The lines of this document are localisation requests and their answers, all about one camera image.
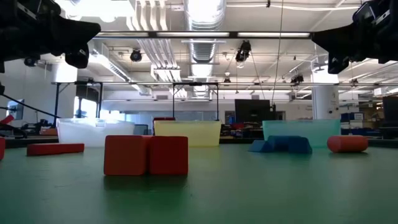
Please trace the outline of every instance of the white pillar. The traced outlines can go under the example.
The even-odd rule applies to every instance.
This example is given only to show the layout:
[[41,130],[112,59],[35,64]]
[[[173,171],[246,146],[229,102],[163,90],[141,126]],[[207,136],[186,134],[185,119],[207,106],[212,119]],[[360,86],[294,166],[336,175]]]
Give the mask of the white pillar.
[[312,89],[313,119],[340,119],[337,86],[315,86]]

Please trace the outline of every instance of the light blue bin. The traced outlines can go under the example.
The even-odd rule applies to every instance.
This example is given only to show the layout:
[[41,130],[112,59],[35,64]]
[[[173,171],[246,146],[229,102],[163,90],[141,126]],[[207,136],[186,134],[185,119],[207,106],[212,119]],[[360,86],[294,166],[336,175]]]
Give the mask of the light blue bin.
[[264,139],[268,136],[301,136],[309,140],[312,148],[326,148],[330,136],[340,135],[339,119],[303,121],[263,121]]

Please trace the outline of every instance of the white bin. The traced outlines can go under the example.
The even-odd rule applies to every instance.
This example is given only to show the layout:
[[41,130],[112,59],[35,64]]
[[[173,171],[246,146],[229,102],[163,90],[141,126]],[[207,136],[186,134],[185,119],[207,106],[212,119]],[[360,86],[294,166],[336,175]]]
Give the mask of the white bin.
[[57,129],[60,143],[105,147],[108,135],[133,135],[134,123],[90,118],[58,119]]

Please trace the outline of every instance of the red cube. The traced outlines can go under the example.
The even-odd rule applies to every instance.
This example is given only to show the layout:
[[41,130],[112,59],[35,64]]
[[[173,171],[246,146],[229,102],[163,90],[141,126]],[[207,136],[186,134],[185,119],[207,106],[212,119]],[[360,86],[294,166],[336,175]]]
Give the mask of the red cube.
[[79,153],[84,152],[84,144],[30,144],[27,146],[27,156],[44,156],[64,153]]
[[150,138],[151,136],[107,136],[104,174],[144,175]]
[[153,136],[149,143],[149,173],[188,174],[188,138]]
[[4,158],[4,151],[6,150],[6,140],[0,138],[0,160]]

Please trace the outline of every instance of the white ceiling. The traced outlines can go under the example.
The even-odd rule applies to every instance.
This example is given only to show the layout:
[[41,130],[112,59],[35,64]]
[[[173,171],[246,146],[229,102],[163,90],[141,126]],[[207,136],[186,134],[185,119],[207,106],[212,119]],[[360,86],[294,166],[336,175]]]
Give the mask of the white ceiling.
[[[227,0],[227,4],[248,4],[250,0]],[[272,4],[280,5],[282,1],[271,1]],[[335,7],[341,0],[288,0],[284,1],[285,6],[297,7]],[[360,0],[347,0],[340,7],[359,6]],[[169,6],[179,6],[183,4],[182,0],[168,0]],[[351,23],[351,18],[355,10],[343,11],[296,11],[291,9],[283,10],[282,30],[283,31],[318,31],[331,29],[341,26],[346,26]],[[282,9],[272,7],[227,7],[226,17],[221,30],[227,31],[279,31],[281,23]],[[170,30],[185,30],[185,18],[183,11],[173,11],[170,8],[167,10],[167,22]],[[128,30],[126,20],[124,17],[119,17],[112,23],[104,23],[99,18],[84,17],[83,20],[90,22],[98,22],[102,26],[102,30]],[[217,51],[216,63],[213,67],[213,80],[222,82],[224,73],[231,73],[232,82],[254,82],[257,81],[257,75],[260,81],[271,82],[275,80],[282,81],[282,77],[287,82],[290,81],[290,76],[287,75],[291,69],[301,64],[314,55],[326,55],[320,47],[315,50],[315,45],[310,40],[250,40],[252,45],[253,57],[256,62],[256,69],[254,67],[253,58],[250,57],[246,62],[244,68],[237,69],[234,61],[234,53],[240,46],[242,40],[225,40],[225,44],[220,44]],[[128,71],[135,81],[153,82],[150,76],[150,65],[148,58],[144,55],[142,62],[133,63],[129,56],[133,48],[139,48],[136,40],[96,40],[96,44],[104,43],[111,50],[110,58],[120,64],[123,69]],[[186,78],[190,73],[189,66],[189,51],[187,45],[181,43],[181,40],[172,40],[172,47],[178,65],[181,67],[181,76]],[[278,67],[276,66],[277,56],[280,54]],[[347,81],[350,78],[358,75],[377,71],[386,65],[378,65],[375,61],[370,61],[364,65],[347,69],[339,74],[340,81]],[[305,80],[310,81],[310,63],[304,63],[300,67],[300,71],[304,74]],[[94,76],[96,80],[115,80],[121,81],[106,69],[100,69],[96,65],[89,65],[87,70],[80,72],[80,75]],[[390,71],[389,73],[382,73],[375,75],[361,82],[378,82],[387,78],[392,78],[397,75],[397,72]]]

